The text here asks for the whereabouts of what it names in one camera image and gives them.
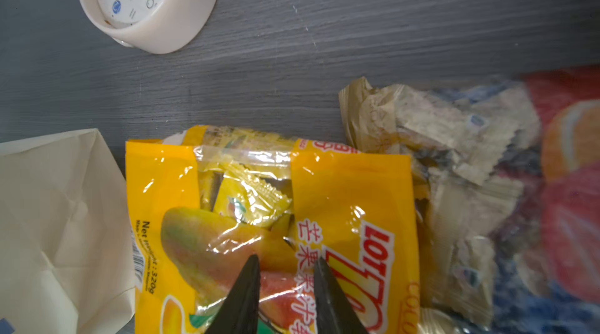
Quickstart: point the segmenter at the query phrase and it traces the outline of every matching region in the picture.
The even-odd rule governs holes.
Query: wood grain surface
[[[79,0],[0,0],[0,142],[99,128],[121,166],[126,139],[197,123],[341,142],[337,93],[352,79],[595,63],[599,10],[600,0],[217,0],[189,45],[156,56],[103,35]]]

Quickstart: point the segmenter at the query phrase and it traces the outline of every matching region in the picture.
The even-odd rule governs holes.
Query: white paper bag
[[[134,313],[125,180],[97,129],[0,144],[0,320],[114,334]]]

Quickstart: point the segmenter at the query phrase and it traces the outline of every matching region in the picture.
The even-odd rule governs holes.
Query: yellow candy wrapper
[[[136,333],[204,333],[252,254],[260,334],[316,333],[319,257],[371,333],[418,332],[410,158],[291,140],[195,127],[127,143]]]

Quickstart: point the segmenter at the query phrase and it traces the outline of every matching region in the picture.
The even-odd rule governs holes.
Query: candy wrapper
[[[349,144],[427,167],[423,312],[461,332],[598,332],[600,67],[466,86],[340,92]]]
[[[410,157],[247,129],[127,143],[142,255],[136,333],[203,333],[260,259],[259,333],[316,333],[326,259],[372,333],[416,333],[420,281]]]

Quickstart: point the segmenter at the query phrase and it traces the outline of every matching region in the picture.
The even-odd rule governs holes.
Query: table
[[[197,123],[343,142],[337,93],[600,60],[600,0],[217,0],[165,56],[124,48],[79,0],[0,0],[0,142],[99,128],[128,138]]]

